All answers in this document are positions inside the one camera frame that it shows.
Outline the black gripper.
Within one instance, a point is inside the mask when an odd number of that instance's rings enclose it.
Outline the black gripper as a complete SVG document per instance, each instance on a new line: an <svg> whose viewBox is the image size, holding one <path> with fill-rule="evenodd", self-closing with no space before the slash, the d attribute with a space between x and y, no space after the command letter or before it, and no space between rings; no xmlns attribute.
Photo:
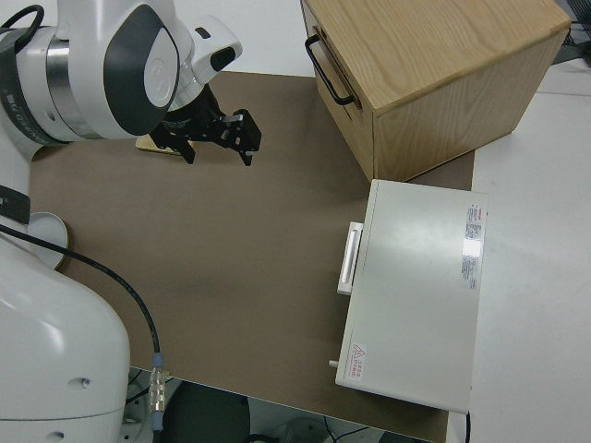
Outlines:
<svg viewBox="0 0 591 443"><path fill-rule="evenodd" d="M151 131L151 140L158 149L179 153L188 164L195 160L192 141L212 142L236 151L249 167L253 152L259 151L261 132L247 109L225 114L212 91L203 90L189 104L169 110Z"/></svg>

